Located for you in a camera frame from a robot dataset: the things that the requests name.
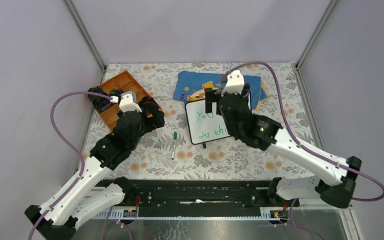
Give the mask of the small whiteboard black frame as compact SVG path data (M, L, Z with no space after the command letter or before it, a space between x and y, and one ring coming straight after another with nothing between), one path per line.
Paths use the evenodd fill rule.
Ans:
M229 138L227 127L221 115L216 113L217 104L212 103L212 112L206 112L204 99L185 104L185 113L190 141L193 145Z

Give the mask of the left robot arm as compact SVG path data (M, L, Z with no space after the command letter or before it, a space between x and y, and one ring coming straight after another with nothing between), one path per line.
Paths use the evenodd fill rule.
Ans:
M122 100L112 132L98 140L80 169L48 201L30 205L26 217L46 240L70 240L88 220L117 204L135 200L135 187L126 177L116 178L92 197L86 195L137 148L143 135L165 125L164 112L152 97L139 103Z

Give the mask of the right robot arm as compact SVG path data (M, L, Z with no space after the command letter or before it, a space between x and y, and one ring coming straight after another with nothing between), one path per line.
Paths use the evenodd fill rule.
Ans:
M222 95L220 89L207 88L205 110L223 117L227 132L247 146L284 157L313 173L312 177L288 179L275 177L266 191L273 206L294 199L321 199L333 207L346 209L353 197L362 161L355 157L334 157L333 163L323 158L330 154L299 139L294 139L279 122L252 113L247 90L240 94Z

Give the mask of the green whiteboard marker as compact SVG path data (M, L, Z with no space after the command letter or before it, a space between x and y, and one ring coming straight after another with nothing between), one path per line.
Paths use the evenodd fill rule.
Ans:
M176 152L177 138L178 138L178 133L177 133L177 132L174 132L174 133L173 133L173 141L172 141L171 160L174 160L174 159L175 159L175 152Z

